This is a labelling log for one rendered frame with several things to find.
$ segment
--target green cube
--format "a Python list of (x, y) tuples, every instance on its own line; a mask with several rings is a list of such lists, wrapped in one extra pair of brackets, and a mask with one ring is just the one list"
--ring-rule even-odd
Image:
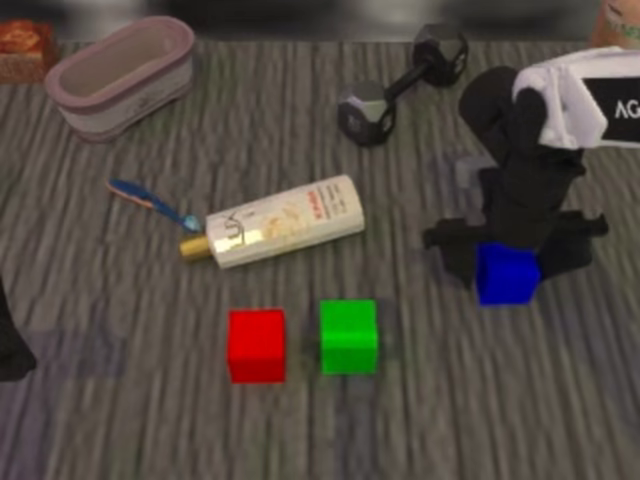
[(373, 300), (323, 300), (320, 303), (322, 373), (375, 373), (378, 327)]

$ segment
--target blue brush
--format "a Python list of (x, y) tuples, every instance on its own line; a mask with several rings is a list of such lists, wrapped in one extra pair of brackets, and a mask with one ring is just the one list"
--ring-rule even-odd
[(200, 222), (195, 216), (186, 215), (183, 217), (140, 185), (125, 182), (124, 180), (111, 179), (107, 182), (107, 188), (122, 198), (126, 198), (127, 200), (137, 203), (143, 207), (151, 208), (152, 210), (169, 217), (189, 233), (202, 232), (202, 225), (200, 225)]

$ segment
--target pink container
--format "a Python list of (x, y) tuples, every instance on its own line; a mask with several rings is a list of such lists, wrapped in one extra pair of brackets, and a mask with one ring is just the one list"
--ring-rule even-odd
[(147, 17), (59, 62), (45, 89), (81, 138), (112, 140), (189, 90), (194, 39), (179, 20)]

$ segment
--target caulk tube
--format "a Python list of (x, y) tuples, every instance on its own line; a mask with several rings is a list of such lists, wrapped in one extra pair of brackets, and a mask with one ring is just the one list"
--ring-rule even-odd
[(187, 260), (213, 255), (230, 268), (364, 230), (358, 192), (347, 175), (294, 188), (209, 215), (206, 234), (184, 240)]

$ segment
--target dumbbell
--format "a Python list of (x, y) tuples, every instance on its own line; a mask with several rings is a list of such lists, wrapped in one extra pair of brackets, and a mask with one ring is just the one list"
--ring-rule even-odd
[(395, 101), (424, 80), (435, 87), (455, 84), (467, 65), (469, 44), (448, 25), (425, 26), (413, 42), (413, 68), (384, 88), (377, 82), (354, 84), (338, 100), (338, 128), (360, 146), (384, 143), (395, 127)]

